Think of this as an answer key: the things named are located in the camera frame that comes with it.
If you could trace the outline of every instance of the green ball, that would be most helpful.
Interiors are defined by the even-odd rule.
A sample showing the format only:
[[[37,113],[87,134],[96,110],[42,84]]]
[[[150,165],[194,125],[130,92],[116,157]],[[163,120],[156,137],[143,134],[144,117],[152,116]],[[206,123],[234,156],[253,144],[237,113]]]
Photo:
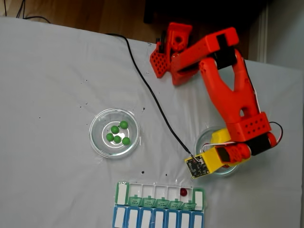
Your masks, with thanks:
[[[130,139],[128,137],[123,138],[123,145],[129,145],[130,144]]]
[[[113,140],[114,140],[113,134],[112,134],[112,133],[107,134],[107,135],[106,135],[106,139],[107,139],[109,142],[113,141]]]
[[[122,129],[128,128],[128,123],[125,120],[121,121],[119,125]]]
[[[114,142],[115,143],[120,143],[121,142],[121,137],[119,137],[118,135],[114,137]]]
[[[117,134],[117,133],[119,133],[119,128],[117,126],[113,126],[113,127],[111,127],[111,132],[113,134]]]

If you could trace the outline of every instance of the red bead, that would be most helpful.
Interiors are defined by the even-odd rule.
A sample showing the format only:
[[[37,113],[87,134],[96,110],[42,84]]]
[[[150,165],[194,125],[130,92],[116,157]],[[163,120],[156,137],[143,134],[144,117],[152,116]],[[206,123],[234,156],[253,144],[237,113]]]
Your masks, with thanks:
[[[181,196],[186,196],[187,194],[188,194],[188,192],[187,192],[186,189],[184,189],[184,188],[181,188],[181,189],[180,189],[180,195],[181,195]]]

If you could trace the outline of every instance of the glass petri dish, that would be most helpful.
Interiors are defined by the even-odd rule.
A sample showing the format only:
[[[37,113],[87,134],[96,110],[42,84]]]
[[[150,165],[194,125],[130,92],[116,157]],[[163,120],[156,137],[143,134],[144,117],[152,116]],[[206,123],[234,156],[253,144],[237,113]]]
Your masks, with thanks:
[[[120,136],[121,139],[128,137],[131,141],[129,145],[109,142],[106,135],[111,133],[112,126],[118,126],[125,120],[128,123],[127,129],[119,128],[119,133],[113,134]],[[102,111],[92,121],[89,129],[89,137],[94,150],[106,158],[121,158],[130,154],[137,146],[140,138],[140,127],[134,116],[123,109],[110,108]]]
[[[212,133],[223,129],[224,127],[210,127],[204,130],[201,134],[199,134],[198,138],[195,141],[194,144],[194,151],[195,155],[198,155],[200,153],[203,153],[202,147],[205,143],[210,143],[211,138],[212,138]],[[238,169],[238,165],[236,166],[231,166],[229,168],[219,168],[215,172],[213,172],[215,175],[218,176],[228,176],[232,173],[234,173]]]

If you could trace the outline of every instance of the red robotic arm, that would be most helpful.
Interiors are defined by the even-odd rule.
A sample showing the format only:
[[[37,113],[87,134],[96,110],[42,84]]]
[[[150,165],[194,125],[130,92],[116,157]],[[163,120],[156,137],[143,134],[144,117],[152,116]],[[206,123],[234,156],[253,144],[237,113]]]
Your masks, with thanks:
[[[209,34],[187,48],[191,30],[192,26],[170,23],[166,42],[164,38],[157,42],[150,56],[156,76],[161,78],[170,71],[172,83],[178,86],[200,70],[208,94],[226,123],[231,141],[245,143],[251,155],[276,146],[267,116],[260,112],[245,61],[233,47],[238,43],[236,30],[228,28]],[[228,66],[232,66],[235,74],[233,91],[223,82],[218,71]],[[228,163],[234,160],[233,157],[242,156],[240,150],[232,147],[235,145],[216,146],[220,157],[221,154],[230,157]]]

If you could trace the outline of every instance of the white cloth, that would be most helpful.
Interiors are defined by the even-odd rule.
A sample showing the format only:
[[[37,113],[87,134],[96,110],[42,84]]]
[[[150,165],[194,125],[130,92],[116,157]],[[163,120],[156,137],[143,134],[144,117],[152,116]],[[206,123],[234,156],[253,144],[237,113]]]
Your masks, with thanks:
[[[224,124],[199,74],[174,87],[169,73],[162,79],[153,73],[154,44],[130,44],[191,150],[201,131]],[[183,161],[188,154],[135,71],[124,40],[0,18],[0,227],[109,228],[115,184],[122,180],[203,187],[206,228],[299,227],[302,73],[251,61],[247,67],[261,109],[282,124],[284,137],[230,177],[191,181]],[[101,157],[89,142],[92,119],[111,107],[133,112],[141,127],[140,145],[121,160]]]

